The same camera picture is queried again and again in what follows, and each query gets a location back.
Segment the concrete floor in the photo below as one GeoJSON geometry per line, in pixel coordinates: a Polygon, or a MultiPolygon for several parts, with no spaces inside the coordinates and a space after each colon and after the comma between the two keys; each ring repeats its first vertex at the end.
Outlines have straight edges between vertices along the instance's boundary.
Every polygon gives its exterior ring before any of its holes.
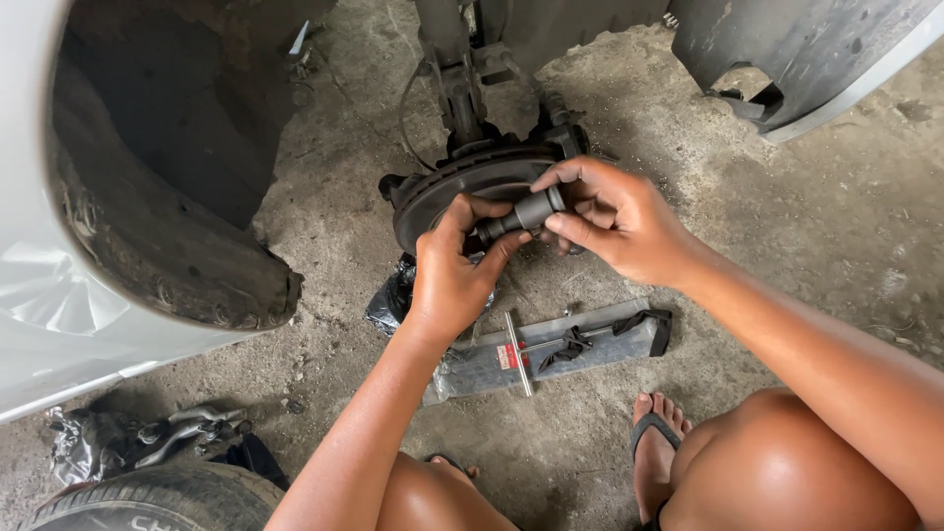
{"type": "MultiPolygon", "coordinates": [[[[362,312],[399,252],[376,183],[415,168],[396,134],[396,103],[420,54],[413,4],[343,0],[325,22],[317,96],[284,131],[278,181],[255,221],[307,279],[295,325],[159,368],[106,396],[155,415],[204,401],[248,406],[291,475],[383,350],[386,339],[362,312]],[[288,397],[306,411],[283,411],[288,397]]],[[[824,312],[888,341],[911,340],[913,355],[944,367],[944,43],[829,125],[773,146],[726,104],[700,97],[671,40],[661,27],[603,35],[539,77],[587,111],[591,137],[622,167],[661,183],[699,237],[824,312]]],[[[502,130],[531,127],[536,106],[518,86],[489,88],[486,99],[502,130]]],[[[437,114],[428,90],[414,89],[407,127],[427,160],[442,155],[437,114]]],[[[697,422],[777,378],[677,293],[539,244],[513,258],[486,326],[497,330],[508,308],[534,322],[558,317],[567,303],[591,309],[641,296],[678,313],[666,357],[561,378],[529,400],[514,389],[420,409],[403,449],[479,466],[478,488],[526,529],[637,522],[632,397],[662,389],[697,422]]],[[[44,424],[33,416],[0,426],[6,527],[59,488],[44,424]]]]}

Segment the tire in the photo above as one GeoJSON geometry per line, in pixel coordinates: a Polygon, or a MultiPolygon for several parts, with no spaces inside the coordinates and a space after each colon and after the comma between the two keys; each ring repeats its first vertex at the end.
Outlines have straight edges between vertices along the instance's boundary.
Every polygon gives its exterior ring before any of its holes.
{"type": "Polygon", "coordinates": [[[238,467],[168,465],[70,492],[13,531],[262,531],[281,495],[238,467]]]}

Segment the brake disc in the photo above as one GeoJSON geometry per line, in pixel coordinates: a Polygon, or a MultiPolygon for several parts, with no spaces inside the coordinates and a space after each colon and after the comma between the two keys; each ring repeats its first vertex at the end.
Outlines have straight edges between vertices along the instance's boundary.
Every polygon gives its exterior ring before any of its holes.
{"type": "Polygon", "coordinates": [[[394,212],[394,235],[403,250],[416,254],[416,240],[434,228],[460,193],[518,201],[531,183],[558,162],[544,146],[509,146],[470,155],[416,181],[394,212]]]}

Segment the flip-flop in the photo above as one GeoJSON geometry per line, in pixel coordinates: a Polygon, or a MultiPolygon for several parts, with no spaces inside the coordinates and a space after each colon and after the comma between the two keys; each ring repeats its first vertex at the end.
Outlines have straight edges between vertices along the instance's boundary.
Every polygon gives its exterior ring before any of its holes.
{"type": "Polygon", "coordinates": [[[434,457],[442,457],[443,459],[446,460],[446,462],[447,462],[448,464],[450,464],[450,465],[452,465],[453,467],[459,469],[460,472],[462,472],[463,474],[465,474],[465,477],[467,477],[467,478],[469,478],[469,479],[472,479],[472,477],[469,475],[469,473],[468,473],[467,471],[465,471],[465,469],[463,468],[462,465],[460,465],[455,459],[453,459],[452,457],[449,457],[449,456],[446,455],[446,454],[430,454],[430,455],[427,455],[426,459],[423,459],[423,461],[425,461],[425,462],[427,462],[427,463],[431,463],[431,462],[432,462],[432,459],[433,459],[434,457]]]}
{"type": "MultiPolygon", "coordinates": [[[[652,395],[649,394],[650,399],[652,400],[653,406],[655,405],[655,399],[652,398],[652,395]]],[[[646,429],[650,426],[655,426],[659,433],[662,434],[662,437],[665,437],[669,444],[672,445],[674,450],[679,449],[679,445],[682,444],[682,440],[679,436],[675,435],[675,432],[672,431],[672,427],[666,423],[662,417],[659,417],[655,413],[652,413],[652,410],[643,415],[633,427],[632,433],[630,434],[630,447],[632,448],[632,462],[636,462],[636,446],[639,445],[639,439],[642,438],[643,434],[646,433],[646,429]]]]}

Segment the hand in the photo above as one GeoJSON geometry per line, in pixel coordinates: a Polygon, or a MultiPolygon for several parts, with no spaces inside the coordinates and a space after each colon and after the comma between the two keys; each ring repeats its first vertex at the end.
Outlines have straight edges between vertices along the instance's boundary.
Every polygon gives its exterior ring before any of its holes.
{"type": "Polygon", "coordinates": [[[681,288],[690,266],[710,252],[645,177],[583,156],[550,168],[531,191],[557,183],[565,184],[562,191],[576,212],[545,222],[558,235],[561,254],[578,244],[636,282],[681,288]]]}
{"type": "Polygon", "coordinates": [[[463,256],[465,236],[476,221],[501,217],[513,206],[459,194],[439,226],[416,241],[416,281],[406,321],[429,334],[427,339],[448,344],[468,328],[481,315],[508,259],[531,240],[526,231],[513,231],[498,238],[477,264],[463,256]]]}

